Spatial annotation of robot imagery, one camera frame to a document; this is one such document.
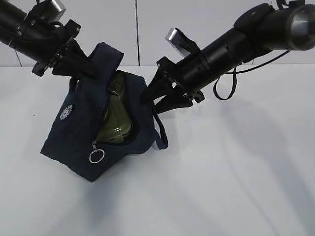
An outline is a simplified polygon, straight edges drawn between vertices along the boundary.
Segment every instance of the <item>zipper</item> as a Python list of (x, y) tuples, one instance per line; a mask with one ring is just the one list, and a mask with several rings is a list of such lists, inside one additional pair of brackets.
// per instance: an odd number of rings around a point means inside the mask
[[(115, 70), (111, 73), (110, 79), (107, 81), (106, 90), (105, 90), (105, 93), (106, 93), (106, 96), (107, 96), (107, 100), (109, 100), (109, 95), (108, 95), (108, 92), (107, 92), (107, 88), (108, 88), (109, 84), (115, 79), (115, 74), (117, 73), (117, 71), (119, 71), (119, 70), (117, 70), (117, 68), (118, 68), (118, 66), (120, 65), (120, 63), (122, 62), (123, 56), (124, 56), (124, 55), (121, 54), (121, 58), (120, 58), (119, 62), (117, 63), (117, 65), (115, 66)], [(107, 102), (106, 106), (104, 107), (104, 110), (103, 110), (103, 113), (102, 113), (102, 117), (103, 117), (103, 118), (100, 120), (100, 122), (99, 122), (99, 124), (98, 124), (97, 132), (96, 132), (95, 135), (94, 135), (95, 138), (98, 136), (99, 130), (100, 130), (101, 127), (102, 127), (103, 119), (104, 119), (104, 117), (105, 117), (105, 115), (106, 115), (106, 112), (107, 112), (107, 110), (108, 110), (108, 105), (109, 105), (109, 102)]]
[(137, 136), (138, 136), (138, 134), (139, 134), (139, 132), (140, 132), (140, 128), (139, 128), (140, 125), (139, 125), (139, 123), (138, 123), (138, 121), (137, 121), (135, 115), (132, 113), (131, 103), (130, 103), (130, 100), (129, 100), (129, 89), (128, 89), (128, 87), (127, 87), (127, 78), (126, 78), (127, 74), (126, 74), (126, 72), (121, 71), (121, 70), (117, 70), (117, 72), (121, 72), (121, 73), (123, 73), (123, 75), (124, 75), (124, 83), (125, 83), (125, 86), (126, 86), (126, 97), (127, 97), (127, 100), (126, 100), (127, 105), (124, 104), (124, 106), (126, 107), (126, 110), (127, 110), (127, 112), (128, 112), (128, 115), (130, 116), (130, 118), (131, 118), (131, 120), (132, 120), (132, 122), (133, 122), (133, 124), (134, 124), (134, 128), (136, 129), (136, 130), (134, 131), (134, 134), (133, 134), (134, 137), (132, 137), (132, 139), (130, 139), (128, 142), (125, 142), (125, 143), (122, 143), (122, 144), (113, 144), (113, 143), (109, 143), (109, 142), (97, 142), (97, 141), (94, 141), (94, 142), (95, 142), (95, 145), (96, 145), (96, 144), (105, 144), (105, 145), (111, 145), (111, 146), (124, 146), (124, 145), (128, 145), (128, 144), (132, 143), (132, 142), (137, 138)]
[(96, 145), (97, 145), (97, 141), (95, 140), (92, 142), (93, 151), (97, 150)]

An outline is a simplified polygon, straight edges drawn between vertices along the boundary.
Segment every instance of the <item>white logo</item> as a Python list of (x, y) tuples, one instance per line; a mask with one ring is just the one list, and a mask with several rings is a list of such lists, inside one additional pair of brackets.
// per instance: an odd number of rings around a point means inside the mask
[(72, 105), (66, 107), (64, 109), (64, 111), (61, 113), (60, 120), (66, 119), (70, 115), (70, 113), (72, 112), (72, 108), (73, 108)]

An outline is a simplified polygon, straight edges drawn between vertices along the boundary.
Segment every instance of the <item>dark blue bag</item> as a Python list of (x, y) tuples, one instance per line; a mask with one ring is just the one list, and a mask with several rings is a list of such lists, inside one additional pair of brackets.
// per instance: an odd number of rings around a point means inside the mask
[[(100, 43), (89, 58), (101, 69), (100, 79), (93, 80), (85, 75), (71, 78), (69, 93), (41, 153), (93, 182), (128, 154), (143, 154), (154, 141), (159, 149), (166, 149), (168, 142), (154, 104), (140, 103), (140, 96), (147, 88), (145, 80), (125, 72), (128, 110), (135, 123), (135, 132), (132, 139), (123, 144), (95, 142), (108, 109), (108, 86), (123, 54)], [(155, 130), (154, 118), (160, 135)]]

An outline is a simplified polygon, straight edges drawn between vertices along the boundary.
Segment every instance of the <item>metal ring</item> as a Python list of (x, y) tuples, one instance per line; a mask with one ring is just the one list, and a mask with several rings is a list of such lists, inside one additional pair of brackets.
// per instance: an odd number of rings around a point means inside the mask
[[(96, 161), (96, 162), (92, 161), (92, 156), (93, 156), (93, 154), (95, 154), (95, 153), (97, 153), (97, 152), (99, 152), (99, 151), (101, 151), (101, 152), (103, 153), (103, 156), (102, 156), (98, 161)], [(101, 161), (104, 159), (104, 157), (105, 157), (105, 151), (104, 151), (104, 150), (101, 150), (101, 149), (98, 149), (98, 150), (95, 150), (95, 151), (92, 151), (92, 152), (91, 152), (90, 157), (89, 157), (89, 161), (90, 161), (92, 164), (97, 164), (97, 163), (101, 162)]]

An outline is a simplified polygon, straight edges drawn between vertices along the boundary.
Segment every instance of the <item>black cable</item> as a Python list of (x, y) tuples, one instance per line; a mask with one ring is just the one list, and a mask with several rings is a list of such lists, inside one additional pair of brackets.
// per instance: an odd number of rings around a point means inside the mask
[[(270, 61), (265, 62), (264, 64), (258, 65), (258, 66), (256, 66), (256, 67), (251, 68), (251, 69), (248, 69), (248, 70), (238, 71), (238, 72), (236, 72), (236, 74), (243, 74), (243, 73), (247, 73), (247, 72), (250, 72), (250, 71), (259, 69), (259, 68), (261, 68), (261, 67), (263, 67), (263, 66), (265, 66), (265, 65), (268, 65), (268, 64), (270, 64), (270, 63), (272, 63), (272, 62), (278, 60), (279, 58), (282, 58), (283, 56), (285, 56), (285, 55), (288, 54), (289, 52), (290, 52), (290, 51), (286, 51), (285, 53), (282, 53), (281, 55), (277, 56), (276, 58), (273, 58), (273, 59), (270, 60)], [(227, 73), (226, 73), (226, 75), (233, 75), (233, 74), (234, 74), (234, 72), (227, 72)]]
[(21, 60), (20, 60), (20, 57), (19, 57), (19, 55), (18, 55), (18, 52), (17, 52), (15, 49), (14, 49), (14, 51), (15, 51), (16, 57), (17, 57), (18, 60), (19, 60), (20, 66), (23, 67), (23, 65), (22, 65), (22, 63), (21, 63)]
[(226, 101), (229, 100), (231, 97), (233, 97), (235, 90), (236, 90), (236, 86), (237, 86), (237, 77), (236, 77), (237, 71), (236, 71), (236, 67), (234, 68), (234, 72), (233, 72), (233, 86), (232, 86), (232, 91), (230, 93), (230, 95), (228, 96), (228, 98), (222, 98), (220, 97), (220, 95), (218, 94), (217, 91), (217, 86), (218, 86), (218, 82), (220, 80), (220, 78), (218, 78), (218, 80), (216, 81), (215, 85), (213, 86), (213, 94), (215, 95), (215, 97), (221, 101)]

